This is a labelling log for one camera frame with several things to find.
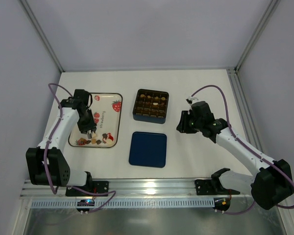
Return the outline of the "silver metal tongs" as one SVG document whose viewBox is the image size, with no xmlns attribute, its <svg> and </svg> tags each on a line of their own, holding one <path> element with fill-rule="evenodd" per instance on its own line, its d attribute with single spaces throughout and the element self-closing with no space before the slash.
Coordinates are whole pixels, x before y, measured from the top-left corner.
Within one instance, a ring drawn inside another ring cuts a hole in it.
<svg viewBox="0 0 294 235">
<path fill-rule="evenodd" d="M 88 139 L 92 139 L 93 138 L 93 131 L 92 130 L 87 131 L 87 138 Z"/>
</svg>

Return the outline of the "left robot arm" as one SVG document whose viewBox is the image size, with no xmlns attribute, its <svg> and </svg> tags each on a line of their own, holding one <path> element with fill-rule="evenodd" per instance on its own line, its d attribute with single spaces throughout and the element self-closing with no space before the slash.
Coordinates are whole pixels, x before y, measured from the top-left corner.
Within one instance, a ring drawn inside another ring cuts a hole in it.
<svg viewBox="0 0 294 235">
<path fill-rule="evenodd" d="M 94 184 L 91 174 L 71 169 L 63 155 L 75 126 L 88 137 L 96 132 L 91 104 L 91 94 L 82 89 L 76 89 L 73 96 L 58 102 L 57 120 L 38 146 L 29 148 L 25 154 L 33 185 L 50 186 L 53 193 L 57 193 L 58 187 L 76 187 L 83 196 L 92 194 Z"/>
</svg>

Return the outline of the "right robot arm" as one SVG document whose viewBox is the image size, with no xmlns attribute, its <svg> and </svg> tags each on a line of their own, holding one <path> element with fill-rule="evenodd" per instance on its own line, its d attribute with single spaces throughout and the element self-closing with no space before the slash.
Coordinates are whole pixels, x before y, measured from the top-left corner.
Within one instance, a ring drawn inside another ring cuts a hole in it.
<svg viewBox="0 0 294 235">
<path fill-rule="evenodd" d="M 263 209 L 269 210 L 294 194 L 291 167 L 285 160 L 276 161 L 239 138 L 226 120 L 216 119 L 205 101 L 187 99 L 190 109 L 182 111 L 177 131 L 200 132 L 239 160 L 249 175 L 223 168 L 212 175 L 211 189 L 222 194 L 233 189 L 252 196 Z"/>
</svg>

